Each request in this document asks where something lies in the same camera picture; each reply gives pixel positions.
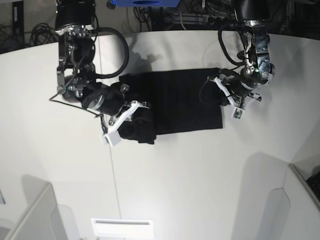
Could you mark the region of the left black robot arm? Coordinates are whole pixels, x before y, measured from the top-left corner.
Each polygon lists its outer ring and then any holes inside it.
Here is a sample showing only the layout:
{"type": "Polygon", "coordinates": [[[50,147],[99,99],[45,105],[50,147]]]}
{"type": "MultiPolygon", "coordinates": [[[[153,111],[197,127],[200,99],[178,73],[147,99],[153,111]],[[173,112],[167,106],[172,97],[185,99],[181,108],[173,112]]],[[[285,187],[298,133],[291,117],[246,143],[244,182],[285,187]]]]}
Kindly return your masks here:
{"type": "Polygon", "coordinates": [[[265,21],[270,17],[270,8],[266,0],[233,0],[234,19],[224,22],[218,29],[218,42],[227,60],[240,72],[234,69],[219,69],[215,76],[208,80],[219,87],[215,103],[237,108],[245,106],[245,99],[261,101],[254,91],[267,85],[275,75],[275,66],[269,53],[270,36],[265,21]],[[243,50],[238,53],[239,61],[229,55],[223,40],[223,32],[234,26],[239,34],[243,50]]]}

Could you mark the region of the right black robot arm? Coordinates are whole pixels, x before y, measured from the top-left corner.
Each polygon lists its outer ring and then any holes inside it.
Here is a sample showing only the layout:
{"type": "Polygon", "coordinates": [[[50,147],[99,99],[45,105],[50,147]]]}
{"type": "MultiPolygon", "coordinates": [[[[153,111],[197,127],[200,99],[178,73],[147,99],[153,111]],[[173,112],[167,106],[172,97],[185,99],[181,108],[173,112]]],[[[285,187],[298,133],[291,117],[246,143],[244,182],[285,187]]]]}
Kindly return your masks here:
{"type": "Polygon", "coordinates": [[[119,76],[126,69],[130,50],[118,30],[99,25],[94,0],[56,1],[55,32],[58,35],[57,92],[49,101],[56,102],[56,97],[61,96],[64,105],[74,107],[79,103],[81,110],[100,119],[105,135],[121,131],[133,121],[138,109],[149,107],[147,102],[126,97],[128,85],[113,88],[101,82],[119,76]],[[123,62],[113,73],[97,73],[93,63],[100,33],[114,34],[123,47],[123,62]]]}

